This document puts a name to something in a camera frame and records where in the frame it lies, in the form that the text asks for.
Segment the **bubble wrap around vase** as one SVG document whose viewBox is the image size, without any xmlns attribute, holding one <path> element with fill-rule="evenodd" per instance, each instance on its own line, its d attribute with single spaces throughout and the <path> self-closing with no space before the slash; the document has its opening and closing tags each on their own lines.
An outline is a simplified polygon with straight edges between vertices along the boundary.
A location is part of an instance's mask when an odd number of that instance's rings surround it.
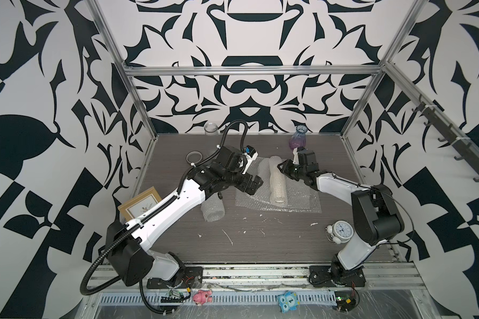
<svg viewBox="0 0 479 319">
<path fill-rule="evenodd" d="M 321 213 L 318 192 L 302 181 L 284 176 L 278 170 L 279 163 L 282 163 L 282 159 L 278 156 L 257 159 L 247 172 L 260 177 L 263 185 L 254 195 L 237 191 L 235 204 L 256 211 Z"/>
</svg>

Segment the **bubble-wrapped cylinder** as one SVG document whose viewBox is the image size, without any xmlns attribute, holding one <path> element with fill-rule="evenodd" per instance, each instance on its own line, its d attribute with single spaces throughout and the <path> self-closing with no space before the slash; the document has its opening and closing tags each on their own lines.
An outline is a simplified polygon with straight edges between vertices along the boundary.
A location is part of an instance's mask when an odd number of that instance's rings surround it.
<svg viewBox="0 0 479 319">
<path fill-rule="evenodd" d="M 282 163 L 279 156 L 264 158 L 258 166 L 258 175 L 263 179 L 261 197 L 270 205 L 287 207 L 288 196 L 286 177 L 278 170 L 277 165 Z"/>
</svg>

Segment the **purple blue glass vase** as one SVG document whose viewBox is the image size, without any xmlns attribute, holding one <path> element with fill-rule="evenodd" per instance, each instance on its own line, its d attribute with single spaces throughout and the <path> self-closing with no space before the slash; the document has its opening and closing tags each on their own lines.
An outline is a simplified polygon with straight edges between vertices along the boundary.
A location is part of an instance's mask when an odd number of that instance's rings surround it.
<svg viewBox="0 0 479 319">
<path fill-rule="evenodd" d="M 308 132 L 306 125 L 298 125 L 295 127 L 295 133 L 289 140 L 289 147 L 292 151 L 297 150 L 298 148 L 306 147 L 307 138 L 306 134 Z"/>
</svg>

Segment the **bubble-wrapped roll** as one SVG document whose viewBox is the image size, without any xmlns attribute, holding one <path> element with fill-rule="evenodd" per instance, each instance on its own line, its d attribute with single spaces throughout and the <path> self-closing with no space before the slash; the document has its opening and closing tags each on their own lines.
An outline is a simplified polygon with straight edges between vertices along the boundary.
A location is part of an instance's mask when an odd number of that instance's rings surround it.
<svg viewBox="0 0 479 319">
<path fill-rule="evenodd" d="M 201 204 L 201 211 L 206 222 L 219 221 L 225 216 L 223 201 L 215 194 Z"/>
</svg>

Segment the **clear glass vase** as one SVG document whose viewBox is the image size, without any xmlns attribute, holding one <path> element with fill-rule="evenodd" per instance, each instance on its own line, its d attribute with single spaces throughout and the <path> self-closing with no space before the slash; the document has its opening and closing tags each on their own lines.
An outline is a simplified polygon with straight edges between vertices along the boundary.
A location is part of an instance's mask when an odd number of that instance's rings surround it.
<svg viewBox="0 0 479 319">
<path fill-rule="evenodd" d="M 218 136 L 219 135 L 219 129 L 217 124 L 213 122 L 207 122 L 204 125 L 204 134 L 206 136 Z"/>
</svg>

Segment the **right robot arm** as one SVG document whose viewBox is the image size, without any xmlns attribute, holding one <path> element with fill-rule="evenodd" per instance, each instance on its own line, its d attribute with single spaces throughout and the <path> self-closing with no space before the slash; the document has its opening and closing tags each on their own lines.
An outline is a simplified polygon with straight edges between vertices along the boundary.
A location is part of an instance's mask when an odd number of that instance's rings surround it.
<svg viewBox="0 0 479 319">
<path fill-rule="evenodd" d="M 278 164 L 278 170 L 287 178 L 349 204 L 353 216 L 352 223 L 337 221 L 328 226 L 329 239 L 344 247 L 333 256 L 329 267 L 309 268 L 309 283 L 316 288 L 364 287 L 365 261 L 405 229 L 397 201 L 383 184 L 366 186 L 320 169 L 311 150 L 298 148 L 297 157 L 296 162 L 287 159 Z"/>
</svg>

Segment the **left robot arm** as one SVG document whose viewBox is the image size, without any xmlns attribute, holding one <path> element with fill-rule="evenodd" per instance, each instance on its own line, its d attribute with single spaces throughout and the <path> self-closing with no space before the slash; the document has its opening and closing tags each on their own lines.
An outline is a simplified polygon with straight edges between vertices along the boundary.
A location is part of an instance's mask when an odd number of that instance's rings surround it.
<svg viewBox="0 0 479 319">
<path fill-rule="evenodd" d="M 255 148 L 245 144 L 248 129 L 244 120 L 230 122 L 216 151 L 191 164 L 170 195 L 125 224 L 112 223 L 105 249 L 82 278 L 80 293 L 94 295 L 118 281 L 130 287 L 141 284 L 145 278 L 179 285 L 184 263 L 173 253 L 157 253 L 151 248 L 181 217 L 214 194 L 229 187 L 248 195 L 259 190 L 262 178 L 247 172 L 258 157 Z"/>
</svg>

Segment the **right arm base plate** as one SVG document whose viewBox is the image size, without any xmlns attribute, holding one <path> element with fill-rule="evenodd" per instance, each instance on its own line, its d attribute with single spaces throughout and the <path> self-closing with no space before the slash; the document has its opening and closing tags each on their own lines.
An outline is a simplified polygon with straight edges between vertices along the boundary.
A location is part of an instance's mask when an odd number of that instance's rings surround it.
<svg viewBox="0 0 479 319">
<path fill-rule="evenodd" d="M 340 264 L 330 266 L 311 266 L 309 283 L 315 288 L 323 287 L 365 287 L 366 277 L 363 266 L 345 270 Z"/>
</svg>

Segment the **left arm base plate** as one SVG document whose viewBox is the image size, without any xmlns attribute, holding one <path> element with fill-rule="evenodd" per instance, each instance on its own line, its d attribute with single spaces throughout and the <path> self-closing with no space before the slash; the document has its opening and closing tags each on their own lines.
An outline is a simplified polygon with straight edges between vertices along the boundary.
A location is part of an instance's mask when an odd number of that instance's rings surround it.
<svg viewBox="0 0 479 319">
<path fill-rule="evenodd" d="M 176 272 L 169 280 L 157 278 L 148 279 L 147 289 L 192 288 L 202 279 L 202 267 L 184 267 Z"/>
</svg>

